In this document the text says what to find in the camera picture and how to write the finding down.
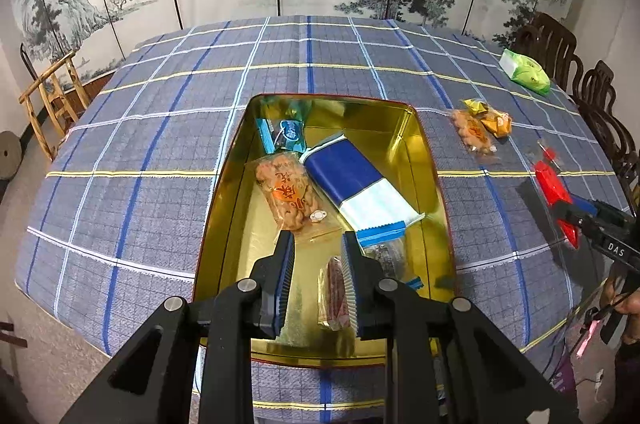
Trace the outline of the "person's right hand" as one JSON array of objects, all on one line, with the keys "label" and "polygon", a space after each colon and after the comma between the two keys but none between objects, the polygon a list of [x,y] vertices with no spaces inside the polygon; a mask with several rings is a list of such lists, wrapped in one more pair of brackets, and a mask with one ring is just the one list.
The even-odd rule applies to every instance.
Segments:
[{"label": "person's right hand", "polygon": [[621,277],[610,274],[605,281],[600,295],[600,307],[614,304],[614,310],[627,317],[626,326],[622,335],[622,342],[625,345],[637,344],[640,338],[640,300],[639,290],[635,290],[628,297],[618,294],[616,285],[622,280]]}]

